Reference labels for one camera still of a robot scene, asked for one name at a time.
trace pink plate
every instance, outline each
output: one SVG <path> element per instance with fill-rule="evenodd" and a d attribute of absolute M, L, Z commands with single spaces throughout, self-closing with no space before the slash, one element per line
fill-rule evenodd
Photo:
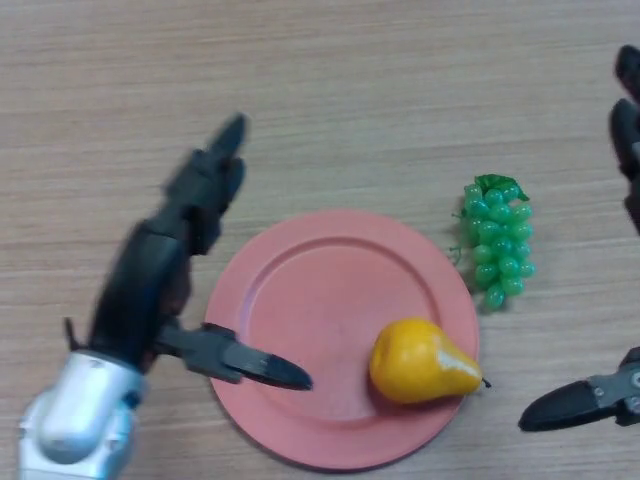
<path fill-rule="evenodd" d="M 454 417 L 462 399 L 392 407 L 370 387 L 374 341 L 408 316 L 437 322 L 478 356 L 475 308 L 451 262 L 425 237 L 360 211 L 314 213 L 251 240 L 211 297 L 207 322 L 312 376 L 311 392 L 245 380 L 213 387 L 237 425 L 289 461 L 331 470 L 376 467 L 415 451 Z"/>

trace robotic arm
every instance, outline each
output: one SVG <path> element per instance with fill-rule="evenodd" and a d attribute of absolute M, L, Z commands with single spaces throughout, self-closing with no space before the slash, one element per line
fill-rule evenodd
<path fill-rule="evenodd" d="M 244 178 L 236 154 L 246 120 L 232 119 L 206 150 L 194 150 L 164 188 L 157 212 L 131 231 L 107 277 L 86 344 L 65 319 L 69 357 L 57 382 L 20 423 L 21 480 L 113 480 L 133 445 L 135 410 L 158 355 L 182 358 L 196 373 L 238 383 L 242 377 L 309 390 L 300 367 L 249 348 L 235 333 L 204 324 L 180 327 L 191 293 L 191 257 L 207 255 L 220 220 Z"/>
<path fill-rule="evenodd" d="M 640 50 L 622 47 L 615 74 L 633 101 L 622 99 L 613 107 L 610 135 L 620 171 L 630 185 L 624 205 L 640 234 Z M 627 353 L 615 373 L 594 375 L 540 397 L 524 411 L 519 426 L 541 432 L 611 417 L 624 427 L 640 423 L 640 347 Z"/>

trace plate rim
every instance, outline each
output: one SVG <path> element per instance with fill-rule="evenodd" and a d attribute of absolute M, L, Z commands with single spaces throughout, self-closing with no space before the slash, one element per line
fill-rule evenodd
<path fill-rule="evenodd" d="M 473 300 L 471 298 L 471 295 L 466 287 L 466 285 L 464 284 L 464 281 L 462 280 L 462 277 L 459 275 L 459 273 L 457 272 L 457 270 L 455 269 L 455 266 L 453 264 L 451 264 L 451 262 L 449 261 L 449 259 L 444 255 L 444 253 L 440 250 L 440 248 L 438 248 L 437 245 L 435 245 L 435 243 L 433 241 L 431 241 L 428 237 L 426 237 L 425 235 L 423 235 L 422 233 L 420 233 L 419 231 L 417 231 L 416 229 L 414 229 L 413 227 L 393 218 L 393 217 L 388 217 L 388 216 L 384 216 L 384 215 L 380 215 L 377 213 L 372 213 L 369 211 L 364 211 L 364 210 L 356 210 L 356 209 L 332 209 L 332 210 L 320 210 L 320 211 L 316 211 L 316 212 L 311 212 L 311 213 L 306 213 L 306 214 L 301 214 L 301 215 L 297 215 L 294 216 L 292 218 L 286 219 L 282 222 L 276 223 L 272 226 L 270 226 L 269 228 L 265 229 L 264 231 L 262 231 L 261 233 L 259 233 L 258 235 L 254 236 L 251 240 L 249 240 L 247 243 L 245 243 L 240 249 L 239 251 L 233 256 L 233 258 L 231 259 L 231 261 L 228 263 L 228 265 L 226 266 L 226 268 L 224 269 L 224 271 L 222 272 L 222 274 L 220 275 L 220 278 L 218 280 L 218 284 L 216 285 L 216 287 L 214 288 L 211 297 L 209 299 L 208 305 L 207 305 L 207 309 L 206 309 L 206 314 L 205 314 L 205 322 L 211 322 L 211 321 L 217 321 L 218 323 L 220 323 L 223 326 L 229 327 L 229 328 L 233 328 L 234 330 L 237 330 L 239 328 L 239 321 L 241 321 L 241 317 L 238 317 L 238 313 L 239 312 L 235 312 L 235 314 L 231 315 L 230 317 L 233 317 L 233 319 L 231 318 L 225 318 L 222 319 L 223 322 L 220 322 L 220 318 L 217 318 L 218 315 L 214 312 L 214 310 L 216 310 L 218 308 L 218 304 L 220 303 L 220 285 L 224 285 L 227 277 L 229 277 L 231 275 L 231 273 L 233 273 L 236 269 L 240 268 L 240 264 L 243 260 L 246 259 L 245 255 L 247 255 L 247 252 L 252 253 L 253 251 L 255 251 L 257 249 L 257 247 L 261 246 L 261 244 L 263 242 L 269 243 L 269 241 L 272 238 L 275 237 L 279 237 L 282 235 L 282 233 L 286 233 L 288 229 L 291 229 L 292 226 L 296 226 L 298 224 L 305 224 L 305 223 L 313 223 L 313 220 L 320 220 L 322 218 L 325 219 L 336 219 L 339 218 L 341 220 L 349 220 L 349 221 L 360 221 L 360 222 L 370 222 L 371 224 L 375 223 L 376 225 L 380 225 L 381 223 L 385 223 L 388 226 L 394 226 L 395 228 L 400 228 L 400 229 L 404 229 L 405 232 L 410 233 L 414 238 L 413 240 L 416 241 L 418 240 L 419 242 L 423 243 L 424 245 L 428 245 L 429 248 L 432 251 L 437 251 L 439 253 L 439 262 L 442 263 L 442 260 L 446 260 L 447 264 L 448 264 L 448 269 L 450 270 L 450 272 L 454 273 L 455 276 L 458 279 L 458 283 L 459 283 L 459 287 L 461 287 L 460 289 L 463 290 L 465 292 L 465 297 L 467 297 L 468 299 L 468 314 L 469 314 L 469 319 L 468 319 L 468 323 L 469 323 L 469 328 L 472 329 L 471 334 L 473 337 L 473 351 L 472 352 L 467 352 L 469 353 L 472 358 L 474 359 L 478 359 L 479 357 L 479 345 L 480 345 L 480 332 L 479 332 L 479 324 L 478 324 L 478 319 L 477 319 L 477 312 L 475 309 L 475 305 L 473 303 Z M 309 235 L 309 240 L 314 240 L 314 239 L 322 239 L 322 238 L 327 238 L 327 237 L 337 237 L 338 235 L 335 235 L 333 233 L 327 233 L 325 232 L 324 234 L 322 234 L 321 230 L 323 230 L 322 228 L 320 229 L 320 232 L 314 232 L 313 228 L 310 229 L 309 232 L 307 232 L 307 235 Z M 371 239 L 370 237 L 367 237 L 366 235 L 363 238 L 363 234 L 360 233 L 355 233 L 355 232 L 351 232 L 349 234 L 350 237 L 352 238 L 359 238 L 359 239 L 364 239 L 368 242 L 371 243 L 377 243 L 378 245 L 380 245 L 381 247 L 385 248 L 385 250 L 389 250 L 391 251 L 394 255 L 397 255 L 401 260 L 406 261 L 408 263 L 408 265 L 412 268 L 412 270 L 419 275 L 419 278 L 421 281 L 425 282 L 427 285 L 429 285 L 432 280 L 429 280 L 427 278 L 424 277 L 424 272 L 421 272 L 420 268 L 417 268 L 414 263 L 411 261 L 411 259 L 407 259 L 405 258 L 403 255 L 400 255 L 398 252 L 394 251 L 393 248 L 390 248 L 386 243 L 381 242 L 379 239 Z M 287 251 L 291 250 L 292 248 L 295 248 L 296 246 L 300 245 L 301 243 L 303 243 L 303 241 L 301 241 L 299 238 L 284 242 L 285 244 L 283 244 L 282 242 L 275 242 L 276 244 L 271 245 L 271 248 L 276 248 L 278 251 L 276 252 L 272 252 L 268 258 L 262 262 L 260 262 L 260 268 L 258 269 L 253 269 L 254 274 L 252 274 L 252 276 L 254 278 L 257 278 L 261 272 L 263 272 L 265 270 L 265 267 L 269 264 L 271 264 L 273 262 L 273 260 L 277 257 L 279 257 L 281 254 L 286 253 Z M 243 285 L 242 289 L 242 298 L 245 298 L 249 293 L 247 292 L 245 286 Z M 432 294 L 434 296 L 433 301 L 434 301 L 434 308 L 437 309 L 438 311 L 438 316 L 442 317 L 442 313 L 441 313 L 441 306 L 438 303 L 438 299 L 436 297 L 435 294 L 433 294 L 432 292 L 429 292 L 429 294 Z M 433 428 L 430 428 L 429 430 L 432 430 L 432 433 L 429 433 L 429 435 L 425 435 L 424 439 L 421 439 L 420 441 L 416 441 L 416 442 L 412 442 L 411 446 L 405 446 L 401 449 L 391 449 L 389 450 L 390 453 L 386 454 L 386 455 L 382 455 L 382 454 L 378 454 L 378 458 L 375 462 L 371 462 L 371 461 L 367 461 L 367 462 L 358 462 L 358 461 L 346 461 L 344 459 L 342 459 L 342 461 L 332 461 L 332 462 L 327 462 L 327 461 L 321 461 L 321 462 L 317 462 L 317 461 L 313 461 L 313 454 L 312 455 L 308 455 L 308 458 L 303 458 L 304 456 L 300 456 L 300 455 L 292 455 L 291 452 L 287 452 L 286 448 L 282 448 L 282 443 L 281 442 L 270 442 L 268 435 L 265 437 L 265 435 L 260 435 L 257 434 L 255 431 L 252 431 L 251 428 L 251 422 L 249 422 L 249 425 L 247 425 L 247 421 L 245 421 L 245 419 L 243 419 L 243 415 L 242 415 L 242 409 L 240 409 L 240 412 L 238 412 L 238 410 L 234 407 L 233 404 L 233 397 L 236 397 L 237 394 L 240 393 L 240 390 L 242 390 L 242 384 L 240 385 L 229 385 L 225 382 L 222 382 L 220 380 L 216 380 L 216 379 L 210 379 L 211 382 L 211 386 L 212 386 L 212 390 L 215 392 L 216 396 L 218 397 L 218 401 L 222 407 L 222 409 L 224 410 L 225 415 L 239 428 L 239 430 L 246 435 L 247 437 L 249 437 L 250 441 L 252 441 L 255 444 L 258 444 L 262 449 L 270 452 L 271 454 L 274 454 L 275 456 L 277 456 L 278 458 L 281 458 L 283 461 L 287 462 L 287 463 L 294 463 L 294 464 L 298 464 L 298 465 L 302 465 L 305 466 L 307 468 L 314 468 L 314 469 L 321 469 L 321 470 L 333 470 L 333 471 L 354 471 L 354 470 L 361 470 L 361 469 L 371 469 L 371 468 L 377 468 L 380 466 L 384 466 L 390 463 L 394 463 L 395 461 L 398 461 L 402 458 L 405 458 L 411 454 L 413 454 L 414 452 L 416 452 L 417 450 L 420 450 L 422 447 L 426 446 L 428 443 L 430 443 L 433 439 L 435 439 L 443 430 L 446 429 L 447 425 L 457 416 L 458 411 L 460 410 L 462 404 L 464 403 L 466 397 L 458 397 L 458 398 L 453 398 L 450 400 L 449 403 L 449 407 L 447 410 L 444 411 L 443 414 L 439 415 L 441 418 L 439 418 L 437 425 Z M 255 385 L 251 385 L 249 384 L 249 382 L 246 382 L 247 385 L 245 386 L 244 390 L 245 390 L 245 394 L 249 394 L 249 392 L 247 392 L 247 388 L 253 388 L 255 395 L 256 396 L 262 396 L 260 393 L 258 393 L 257 388 L 255 387 Z M 260 405 L 260 408 L 264 408 L 263 407 L 263 402 L 267 402 L 268 399 L 264 399 L 264 400 L 258 400 L 258 404 Z M 282 417 L 285 418 L 287 417 L 286 412 L 282 413 Z M 429 418 L 428 415 L 418 415 L 417 418 Z"/>

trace yellow pear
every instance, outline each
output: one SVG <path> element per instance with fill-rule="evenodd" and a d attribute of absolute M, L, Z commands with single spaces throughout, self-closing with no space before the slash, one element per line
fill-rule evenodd
<path fill-rule="evenodd" d="M 482 382 L 490 386 L 473 359 L 438 325 L 420 317 L 393 322 L 380 332 L 369 375 L 384 397 L 400 404 L 467 395 Z"/>

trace wood grain surface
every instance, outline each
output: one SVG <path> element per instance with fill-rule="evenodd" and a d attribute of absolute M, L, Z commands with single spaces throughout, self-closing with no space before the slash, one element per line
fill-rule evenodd
<path fill-rule="evenodd" d="M 131 224 L 236 110 L 248 179 L 195 266 L 195 326 L 232 255 L 298 213 L 392 215 L 443 249 L 476 174 L 516 176 L 539 273 L 481 322 L 495 384 L 428 447 L 367 479 L 629 479 L 640 429 L 525 435 L 522 410 L 640 344 L 640 239 L 607 135 L 637 0 L 4 0 L 0 5 L 0 477 L 17 422 L 86 332 Z M 206 381 L 162 360 L 125 479 L 320 478 L 234 430 Z"/>

